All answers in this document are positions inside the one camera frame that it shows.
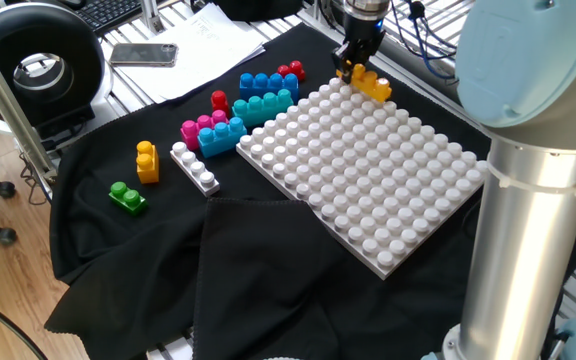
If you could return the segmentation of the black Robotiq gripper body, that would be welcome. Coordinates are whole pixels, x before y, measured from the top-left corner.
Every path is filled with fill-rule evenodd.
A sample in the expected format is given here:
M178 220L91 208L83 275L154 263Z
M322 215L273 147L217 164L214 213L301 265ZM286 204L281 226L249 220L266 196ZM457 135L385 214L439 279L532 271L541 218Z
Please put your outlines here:
M384 38L383 20L344 19L344 55L372 56Z

